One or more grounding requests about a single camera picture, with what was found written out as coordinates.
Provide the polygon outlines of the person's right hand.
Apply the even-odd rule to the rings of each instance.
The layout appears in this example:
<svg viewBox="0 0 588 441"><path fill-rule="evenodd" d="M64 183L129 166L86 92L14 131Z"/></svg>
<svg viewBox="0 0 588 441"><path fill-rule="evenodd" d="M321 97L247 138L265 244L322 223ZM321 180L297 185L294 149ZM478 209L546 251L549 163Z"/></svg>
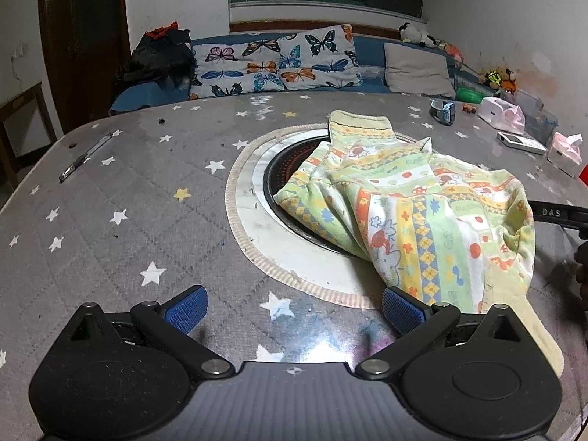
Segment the person's right hand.
<svg viewBox="0 0 588 441"><path fill-rule="evenodd" d="M580 285L579 294L584 305L588 302L588 242L580 245L574 254L574 261L578 265L576 282Z"/></svg>

